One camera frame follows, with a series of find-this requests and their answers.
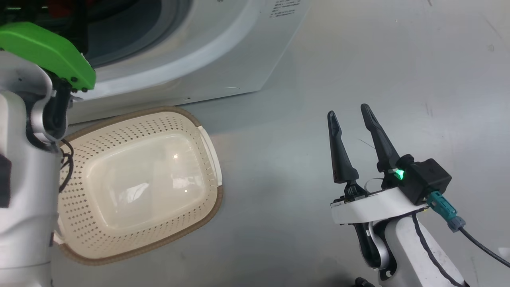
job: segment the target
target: basket rim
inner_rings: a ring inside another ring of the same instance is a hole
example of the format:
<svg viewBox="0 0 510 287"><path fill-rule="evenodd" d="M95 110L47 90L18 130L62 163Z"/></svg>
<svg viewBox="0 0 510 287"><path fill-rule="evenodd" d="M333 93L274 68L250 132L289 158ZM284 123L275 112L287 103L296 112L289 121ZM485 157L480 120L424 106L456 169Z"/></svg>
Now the basket rim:
<svg viewBox="0 0 510 287"><path fill-rule="evenodd" d="M124 114L124 115L119 115L119 116L116 116L116 117L113 117L113 118L109 118L109 119L106 119L100 123L97 123L97 124L94 124L90 127L86 127L84 129L81 129L81 130L78 130L74 133L72 133L71 135L65 137L65 139L68 141L68 142L71 142L79 137L82 137L86 134L89 134L91 132L94 132L96 130L99 130L99 129L102 129L104 127L107 127L107 126L110 126L110 125L113 125L113 124L116 124L116 123L120 123L120 122L123 122L123 121L127 121L129 119L133 119L133 118L137 118L137 117L141 117L141 116L145 116L145 115L150 115L150 114L155 114L155 113L160 113L160 112L175 112L175 113L179 113L183 116L185 116L186 118L188 118L194 125L195 127L200 127L201 124L200 122L188 111L182 109L182 108L178 108L178 107L173 107L173 106L162 106L162 107L157 107L157 108L150 108L150 109L145 109L145 110L141 110L141 111L136 111L136 112L132 112L132 113L128 113L128 114ZM62 147L64 145L63 142L60 142L60 147ZM218 212L220 206L221 206L221 203L223 201L223 186L220 185L217 187L217 196L216 196L216 202L214 203L213 205L213 208L211 209L211 211L203 218L201 219L200 221L198 221L197 223L175 233L175 234L172 234L166 238L163 238L161 240L158 240L156 242L153 242L153 243L150 243L150 244L147 244L145 246L142 246L142 247L139 247L137 249L133 249L133 250L130 250L130 251L126 251L126 252L123 252L123 253L120 253L120 254L116 254L116 255L112 255L112 256L108 256L108 257L103 257L103 258L88 258L88 257L84 257L82 255L79 255L78 253L76 253L68 244L66 243L63 243L63 244L60 244L59 245L59 248L60 250L62 251L62 253L64 253L64 255L78 263L81 263L81 264L84 264L84 265L90 265L90 266L99 266L99 265L105 265L105 264L109 264L109 263L113 263L113 262L117 262L117 261L121 261L121 260L125 260L125 259L128 259L128 258L131 258L131 257L134 257L134 256L137 256L137 255L140 255L140 254L143 254L143 253L146 253L146 252L149 252L151 250L154 250L156 248L159 248L163 245L166 245L170 242L173 242L173 241L176 241L178 240L179 238L197 230L198 228L202 227L203 225L205 225L207 222L209 222L215 215L216 213Z"/></svg>

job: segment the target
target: washing machine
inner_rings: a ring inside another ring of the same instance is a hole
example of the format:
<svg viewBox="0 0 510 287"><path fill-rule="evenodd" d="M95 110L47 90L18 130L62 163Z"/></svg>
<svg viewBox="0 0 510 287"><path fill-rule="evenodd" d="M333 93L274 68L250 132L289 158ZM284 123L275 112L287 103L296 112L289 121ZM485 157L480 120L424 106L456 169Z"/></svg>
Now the washing machine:
<svg viewBox="0 0 510 287"><path fill-rule="evenodd" d="M97 83L75 94L69 123L261 89L310 1L89 1Z"/></svg>

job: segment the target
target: green robot part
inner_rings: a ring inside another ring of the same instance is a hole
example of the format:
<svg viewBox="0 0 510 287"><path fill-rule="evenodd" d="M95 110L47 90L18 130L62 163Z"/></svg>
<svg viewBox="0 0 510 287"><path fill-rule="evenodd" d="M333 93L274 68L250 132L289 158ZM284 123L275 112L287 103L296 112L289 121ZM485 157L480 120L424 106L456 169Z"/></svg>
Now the green robot part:
<svg viewBox="0 0 510 287"><path fill-rule="evenodd" d="M74 89L94 88L95 71L76 47L64 37L33 23L1 26L0 47L66 79Z"/></svg>

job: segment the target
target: plastic basket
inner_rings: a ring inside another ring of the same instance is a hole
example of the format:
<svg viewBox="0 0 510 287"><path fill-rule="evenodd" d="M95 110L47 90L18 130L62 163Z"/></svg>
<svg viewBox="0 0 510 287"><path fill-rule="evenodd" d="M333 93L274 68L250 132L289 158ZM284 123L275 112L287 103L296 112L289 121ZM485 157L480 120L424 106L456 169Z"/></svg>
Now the plastic basket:
<svg viewBox="0 0 510 287"><path fill-rule="evenodd" d="M55 242L80 263L102 265L160 247L203 226L221 205L216 152L183 109L118 116L66 139L74 169L59 195Z"/></svg>

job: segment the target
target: perforated basket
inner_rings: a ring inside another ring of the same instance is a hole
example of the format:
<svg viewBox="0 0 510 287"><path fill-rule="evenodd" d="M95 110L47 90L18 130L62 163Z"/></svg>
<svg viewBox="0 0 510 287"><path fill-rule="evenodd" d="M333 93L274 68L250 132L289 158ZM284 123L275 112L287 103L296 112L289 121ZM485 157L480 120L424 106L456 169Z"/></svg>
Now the perforated basket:
<svg viewBox="0 0 510 287"><path fill-rule="evenodd" d="M150 251L203 226L220 207L216 152L183 109L118 116L67 140L74 170L59 195L55 241L80 263L101 265ZM61 171L61 183L67 172Z"/></svg>

